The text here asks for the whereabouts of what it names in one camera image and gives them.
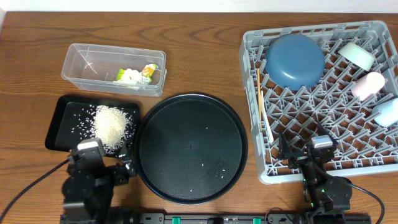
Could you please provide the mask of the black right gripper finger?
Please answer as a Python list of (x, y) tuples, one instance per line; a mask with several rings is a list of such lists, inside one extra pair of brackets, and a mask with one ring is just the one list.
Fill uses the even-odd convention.
[(317, 123), (317, 133), (319, 136), (328, 136), (331, 140), (333, 140), (333, 137), (320, 123)]
[(290, 149), (290, 146), (283, 132), (279, 131), (279, 153), (277, 158), (279, 160), (285, 160), (289, 159), (291, 156), (292, 156), (292, 151)]

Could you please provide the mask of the white plastic spoon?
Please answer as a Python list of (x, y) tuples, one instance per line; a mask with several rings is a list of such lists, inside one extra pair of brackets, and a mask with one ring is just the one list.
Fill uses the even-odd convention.
[(274, 142), (274, 137), (272, 135), (271, 126), (270, 126), (268, 118), (267, 118), (265, 101), (264, 101), (264, 92), (262, 90), (261, 90), (260, 97), (261, 97), (261, 111), (262, 111), (262, 116), (263, 116), (265, 127), (266, 127), (268, 142), (270, 144), (272, 144)]

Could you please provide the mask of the pink cup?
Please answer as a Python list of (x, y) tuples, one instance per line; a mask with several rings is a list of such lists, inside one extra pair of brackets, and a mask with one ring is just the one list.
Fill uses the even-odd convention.
[(376, 94), (385, 83), (386, 81), (382, 74), (370, 72), (353, 85), (351, 93), (354, 97), (364, 101), (369, 96)]

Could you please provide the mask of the light blue cup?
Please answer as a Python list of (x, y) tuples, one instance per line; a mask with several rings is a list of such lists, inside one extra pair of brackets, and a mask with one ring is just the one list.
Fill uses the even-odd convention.
[(383, 127), (389, 127), (397, 122), (397, 98), (381, 103), (373, 108), (373, 114), (378, 114), (375, 117), (375, 122)]

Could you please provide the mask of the blue plate with rice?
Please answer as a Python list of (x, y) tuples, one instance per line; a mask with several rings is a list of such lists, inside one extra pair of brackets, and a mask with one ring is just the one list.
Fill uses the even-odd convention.
[(315, 86), (323, 75), (325, 58), (320, 46), (301, 34), (276, 39), (265, 54), (266, 72), (271, 80), (290, 90)]

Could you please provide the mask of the white paper napkin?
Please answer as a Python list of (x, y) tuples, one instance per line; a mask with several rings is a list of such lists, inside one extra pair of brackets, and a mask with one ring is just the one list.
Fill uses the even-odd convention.
[(145, 77), (141, 72), (137, 70), (131, 70), (128, 68), (120, 69), (116, 75), (115, 82), (127, 83), (131, 85), (148, 85), (152, 82), (151, 77)]

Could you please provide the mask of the green bowl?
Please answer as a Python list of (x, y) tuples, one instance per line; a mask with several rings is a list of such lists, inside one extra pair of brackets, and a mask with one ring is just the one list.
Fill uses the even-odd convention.
[(345, 59), (349, 60), (367, 72), (370, 71), (373, 62), (376, 59), (372, 53), (369, 53), (365, 49), (352, 42), (344, 45), (341, 49), (339, 49), (338, 53)]

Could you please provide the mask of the yellow green snack wrapper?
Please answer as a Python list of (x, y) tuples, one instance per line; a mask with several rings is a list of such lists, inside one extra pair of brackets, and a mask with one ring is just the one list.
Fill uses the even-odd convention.
[(153, 73), (158, 69), (156, 64), (147, 64), (142, 71), (140, 71), (145, 77), (151, 77)]

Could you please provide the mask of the wooden chopstick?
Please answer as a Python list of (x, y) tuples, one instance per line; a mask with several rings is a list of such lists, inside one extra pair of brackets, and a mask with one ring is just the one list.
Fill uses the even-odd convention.
[(261, 130), (261, 122), (262, 122), (262, 111), (261, 111), (261, 76), (260, 76), (260, 69), (256, 68), (256, 75), (257, 75), (257, 105), (259, 111), (259, 129)]

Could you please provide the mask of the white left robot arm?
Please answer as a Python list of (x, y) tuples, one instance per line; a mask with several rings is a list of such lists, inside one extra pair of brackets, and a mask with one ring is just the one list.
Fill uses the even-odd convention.
[(116, 156), (121, 163), (105, 166), (105, 150), (99, 138), (86, 139), (72, 149), (63, 183), (64, 214), (60, 223), (138, 223), (131, 208), (112, 207), (114, 188), (137, 175), (131, 149), (122, 143)]

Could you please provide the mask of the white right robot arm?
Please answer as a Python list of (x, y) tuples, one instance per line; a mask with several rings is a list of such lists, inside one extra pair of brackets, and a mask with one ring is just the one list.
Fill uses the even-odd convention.
[(283, 132), (279, 132), (279, 160), (287, 160), (289, 169), (303, 175), (304, 199), (312, 204), (294, 216), (292, 223), (344, 223), (344, 211), (350, 209), (352, 189), (346, 178), (326, 173), (324, 164), (335, 157), (337, 141), (320, 124), (318, 135), (305, 149), (291, 150)]

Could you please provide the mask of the grey plastic dishwasher rack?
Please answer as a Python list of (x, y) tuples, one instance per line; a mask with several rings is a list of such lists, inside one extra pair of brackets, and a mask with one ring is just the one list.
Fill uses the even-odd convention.
[[(279, 37), (302, 34), (314, 40), (325, 56), (325, 70), (318, 83), (298, 91), (277, 86), (266, 72), (265, 54)], [(385, 85), (364, 101), (354, 97), (354, 83), (365, 71), (338, 51), (352, 42), (375, 56), (372, 70), (381, 73)], [(298, 169), (289, 169), (277, 158), (278, 133), (282, 131), (292, 150), (302, 150), (317, 133), (320, 123), (336, 140), (335, 157), (326, 165), (331, 175), (356, 176), (397, 170), (397, 125), (375, 122), (373, 108), (397, 98), (397, 50), (383, 21), (361, 21), (277, 29), (250, 30), (243, 35), (239, 63), (251, 120), (251, 139), (257, 178), (263, 184), (299, 182)], [(274, 142), (268, 142), (262, 116), (259, 129), (257, 75)]]

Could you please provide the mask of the clear plastic waste bin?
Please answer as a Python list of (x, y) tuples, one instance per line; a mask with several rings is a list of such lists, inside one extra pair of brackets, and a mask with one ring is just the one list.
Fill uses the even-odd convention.
[[(167, 74), (165, 63), (166, 54), (160, 50), (75, 43), (69, 46), (61, 76), (81, 90), (161, 96)], [(115, 82), (121, 68), (140, 72), (147, 64), (158, 66), (150, 84)]]

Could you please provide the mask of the pile of white rice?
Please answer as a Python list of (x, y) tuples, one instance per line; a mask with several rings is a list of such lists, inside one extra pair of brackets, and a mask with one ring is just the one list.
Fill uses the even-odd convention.
[(114, 157), (122, 145), (133, 138), (137, 125), (137, 111), (90, 104), (72, 113), (72, 120), (77, 124), (70, 128), (70, 134), (79, 140), (100, 139), (105, 154)]

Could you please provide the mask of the black rectangular tray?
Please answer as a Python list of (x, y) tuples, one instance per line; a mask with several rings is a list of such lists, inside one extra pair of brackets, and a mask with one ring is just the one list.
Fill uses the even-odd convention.
[(131, 144), (139, 119), (137, 104), (98, 97), (64, 95), (57, 101), (45, 138), (45, 147), (53, 151), (68, 152), (82, 140), (95, 137), (95, 116), (97, 111), (105, 108), (122, 112), (127, 124), (121, 142)]

